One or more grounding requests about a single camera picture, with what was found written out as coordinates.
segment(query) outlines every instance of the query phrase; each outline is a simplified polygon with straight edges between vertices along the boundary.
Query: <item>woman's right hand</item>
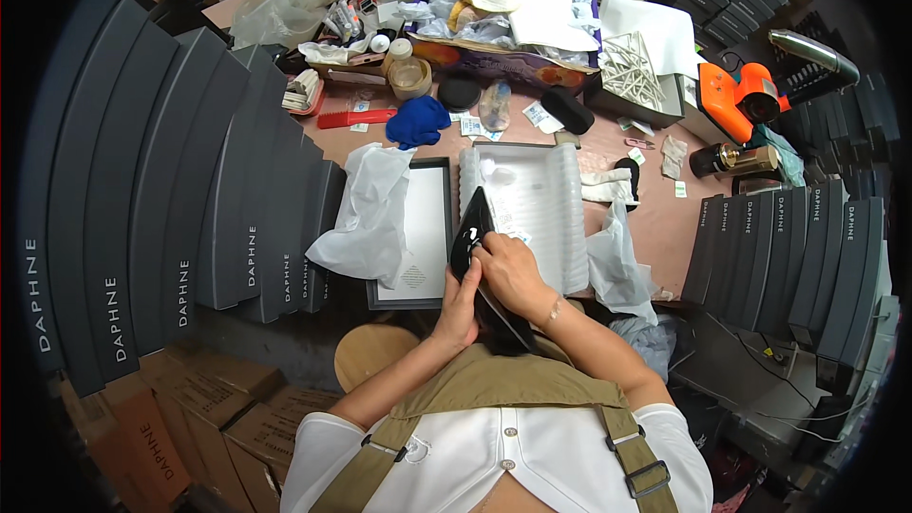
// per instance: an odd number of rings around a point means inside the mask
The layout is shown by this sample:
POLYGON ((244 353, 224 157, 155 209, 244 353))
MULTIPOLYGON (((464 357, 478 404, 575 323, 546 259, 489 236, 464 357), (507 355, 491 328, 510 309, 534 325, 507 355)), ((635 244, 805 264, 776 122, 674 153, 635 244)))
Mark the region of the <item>woman's right hand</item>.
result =
POLYGON ((522 240, 488 232, 484 247, 472 250, 482 262, 482 273, 497 299, 532 324, 547 321, 558 294, 542 280, 535 256, 522 240))

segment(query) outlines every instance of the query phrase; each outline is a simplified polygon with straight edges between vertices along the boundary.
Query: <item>white foam tray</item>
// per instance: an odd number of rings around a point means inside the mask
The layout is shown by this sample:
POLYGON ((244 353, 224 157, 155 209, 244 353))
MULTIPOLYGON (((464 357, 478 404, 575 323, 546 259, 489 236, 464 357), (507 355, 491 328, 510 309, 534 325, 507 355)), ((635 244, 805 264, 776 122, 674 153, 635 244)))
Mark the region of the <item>white foam tray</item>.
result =
POLYGON ((583 196, 576 147, 479 142, 459 155, 460 218, 475 188, 484 187, 497 231, 525 232, 541 278, 567 295, 586 289, 589 267, 583 228, 583 196), (486 182, 483 159, 513 171, 510 185, 486 182))

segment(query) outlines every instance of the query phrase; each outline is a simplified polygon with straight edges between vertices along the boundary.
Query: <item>red comb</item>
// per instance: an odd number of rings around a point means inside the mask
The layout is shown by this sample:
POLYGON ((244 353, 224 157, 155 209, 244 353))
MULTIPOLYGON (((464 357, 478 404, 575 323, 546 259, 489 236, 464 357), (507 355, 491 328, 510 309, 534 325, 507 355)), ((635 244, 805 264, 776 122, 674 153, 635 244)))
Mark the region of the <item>red comb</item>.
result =
POLYGON ((316 126, 320 129, 332 129, 333 127, 348 127, 356 123, 386 123, 395 114, 395 109, 374 109, 358 113, 340 111, 334 114, 321 114, 316 119, 316 126))

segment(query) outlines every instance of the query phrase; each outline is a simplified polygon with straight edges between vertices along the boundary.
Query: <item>woman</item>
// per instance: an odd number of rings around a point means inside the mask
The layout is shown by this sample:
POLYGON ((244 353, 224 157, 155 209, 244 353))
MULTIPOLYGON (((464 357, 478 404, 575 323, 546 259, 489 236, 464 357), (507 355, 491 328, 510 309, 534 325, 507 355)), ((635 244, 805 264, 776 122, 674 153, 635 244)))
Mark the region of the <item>woman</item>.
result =
POLYGON ((711 509, 709 470, 661 378, 547 287, 525 244, 489 233, 462 285, 446 278, 427 340, 303 419, 282 513, 711 509), (473 345, 483 275, 573 366, 473 345))

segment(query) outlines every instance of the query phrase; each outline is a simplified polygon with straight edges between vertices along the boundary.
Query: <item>pink table surface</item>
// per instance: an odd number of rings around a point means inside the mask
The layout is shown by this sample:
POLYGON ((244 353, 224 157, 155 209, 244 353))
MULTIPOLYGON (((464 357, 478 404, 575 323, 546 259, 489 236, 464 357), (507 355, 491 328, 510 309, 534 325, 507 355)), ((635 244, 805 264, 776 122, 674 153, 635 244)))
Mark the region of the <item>pink table surface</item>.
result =
MULTIPOLYGON (((349 99, 358 89, 370 89, 373 99, 371 109, 385 109, 399 106, 392 91, 388 88, 369 86, 350 86, 328 83, 326 98, 321 113, 347 111, 349 99)), ((513 98, 510 102, 510 126, 503 133, 498 143, 542 143, 553 144, 554 137, 544 134, 532 126, 523 114, 523 109, 538 99, 538 93, 532 89, 513 86, 513 98)), ((478 106, 470 110, 478 114, 478 106)), ((325 158, 345 165, 348 154, 365 143, 381 142, 383 146, 394 146, 386 138, 386 126, 383 123, 371 124, 366 133, 350 131, 348 127, 335 129, 318 129, 315 117, 299 118, 304 132, 324 150, 325 158)), ((580 136, 582 148, 577 152, 581 172, 609 170, 620 158, 627 156, 631 147, 624 144, 624 139, 633 137, 648 139, 655 143, 653 150, 644 150, 645 164, 640 167, 638 185, 639 200, 642 204, 628 216, 630 233, 633 237, 636 261, 652 267, 652 279, 655 285, 671 291, 675 297, 680 294, 687 276, 690 263, 690 251, 697 232, 697 219, 700 202, 706 197, 731 191, 731 183, 715 177, 694 177, 685 159, 681 168, 680 179, 687 184, 687 198, 675 198, 675 183, 661 175, 661 145, 666 135, 673 135, 679 141, 688 144, 688 154, 706 146, 700 138, 680 125, 674 124, 647 137, 640 131, 629 129, 621 131, 612 119, 596 114, 596 123, 589 131, 580 136)), ((488 142, 483 137, 479 143, 488 142)), ((450 186, 453 191, 453 203, 459 207, 459 152, 472 146, 468 137, 460 135, 459 123, 440 132, 440 140, 434 145, 423 145, 418 148, 415 158, 434 156, 450 157, 450 170, 453 175, 450 186)), ((608 208, 600 203, 584 202, 583 209, 586 221, 586 234, 594 234, 602 227, 602 220, 608 208)))

